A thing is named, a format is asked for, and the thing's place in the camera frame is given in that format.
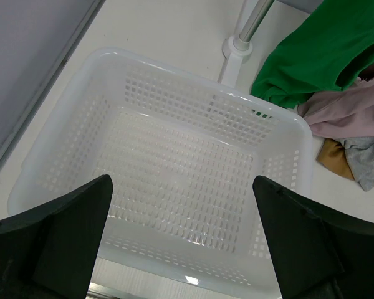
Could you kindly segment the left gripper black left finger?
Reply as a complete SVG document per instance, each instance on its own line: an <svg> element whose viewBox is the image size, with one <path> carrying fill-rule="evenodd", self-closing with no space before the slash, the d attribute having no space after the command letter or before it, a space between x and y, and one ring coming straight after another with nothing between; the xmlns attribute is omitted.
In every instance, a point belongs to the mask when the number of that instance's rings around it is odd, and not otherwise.
<svg viewBox="0 0 374 299"><path fill-rule="evenodd" d="M112 194L101 175L0 220L0 298L85 298Z"/></svg>

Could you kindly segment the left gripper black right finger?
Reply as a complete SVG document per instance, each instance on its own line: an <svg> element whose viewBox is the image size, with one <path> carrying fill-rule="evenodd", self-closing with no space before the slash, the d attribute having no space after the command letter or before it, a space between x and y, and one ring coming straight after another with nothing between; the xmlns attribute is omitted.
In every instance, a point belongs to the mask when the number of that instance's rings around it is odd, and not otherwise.
<svg viewBox="0 0 374 299"><path fill-rule="evenodd" d="M283 298L374 298L374 223L264 176L252 188Z"/></svg>

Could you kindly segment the tan brown tank top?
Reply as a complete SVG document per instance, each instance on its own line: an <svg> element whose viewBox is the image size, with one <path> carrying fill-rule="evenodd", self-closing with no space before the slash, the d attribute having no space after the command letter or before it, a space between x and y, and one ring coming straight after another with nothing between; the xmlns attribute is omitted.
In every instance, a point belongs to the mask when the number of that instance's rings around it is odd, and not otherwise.
<svg viewBox="0 0 374 299"><path fill-rule="evenodd" d="M351 181L355 180L347 163L345 148L338 141L330 138L324 139L322 148L317 156L317 162L334 174Z"/></svg>

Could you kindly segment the grey tank top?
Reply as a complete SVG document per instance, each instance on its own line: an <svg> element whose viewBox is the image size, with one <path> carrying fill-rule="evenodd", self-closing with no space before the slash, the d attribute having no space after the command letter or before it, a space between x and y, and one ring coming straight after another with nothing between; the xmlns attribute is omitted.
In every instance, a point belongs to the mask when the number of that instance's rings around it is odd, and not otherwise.
<svg viewBox="0 0 374 299"><path fill-rule="evenodd" d="M364 191L371 190L374 187L374 137L345 138L340 142L354 179Z"/></svg>

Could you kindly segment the mauve pink tank top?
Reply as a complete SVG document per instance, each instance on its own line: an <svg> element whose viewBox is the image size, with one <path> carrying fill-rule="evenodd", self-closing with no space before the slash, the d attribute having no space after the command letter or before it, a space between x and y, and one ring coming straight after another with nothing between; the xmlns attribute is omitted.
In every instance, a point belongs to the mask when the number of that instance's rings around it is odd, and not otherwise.
<svg viewBox="0 0 374 299"><path fill-rule="evenodd" d="M297 106L297 113L315 136L374 137L374 63L346 90L317 92Z"/></svg>

